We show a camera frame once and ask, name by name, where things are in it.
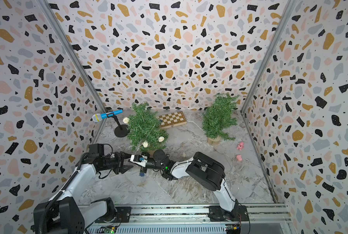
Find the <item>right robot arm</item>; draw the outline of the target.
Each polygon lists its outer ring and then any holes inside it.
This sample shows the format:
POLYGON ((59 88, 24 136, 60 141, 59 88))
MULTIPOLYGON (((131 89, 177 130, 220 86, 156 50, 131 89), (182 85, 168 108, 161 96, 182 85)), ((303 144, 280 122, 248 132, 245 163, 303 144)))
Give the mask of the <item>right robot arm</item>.
POLYGON ((218 199, 218 206, 209 207, 211 221, 248 221, 246 206, 241 205, 231 194, 226 182, 224 166, 201 152, 182 162, 175 162, 163 150, 157 150, 151 157, 144 153, 138 157, 143 170, 159 171, 168 181, 191 177, 201 186, 212 191, 218 199))

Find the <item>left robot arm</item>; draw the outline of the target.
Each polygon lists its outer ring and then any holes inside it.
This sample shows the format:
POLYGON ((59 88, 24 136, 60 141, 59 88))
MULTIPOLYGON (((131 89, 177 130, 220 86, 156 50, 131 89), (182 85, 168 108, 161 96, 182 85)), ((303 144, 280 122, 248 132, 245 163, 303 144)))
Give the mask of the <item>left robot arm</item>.
POLYGON ((131 155, 124 152, 104 153, 103 144, 92 144, 88 152, 81 155, 77 166, 65 185, 47 202, 37 205, 33 212, 36 234, 83 234, 94 221, 121 221, 111 198, 93 201, 81 209, 77 201, 95 175, 102 171, 123 174, 131 169, 124 165, 131 155))

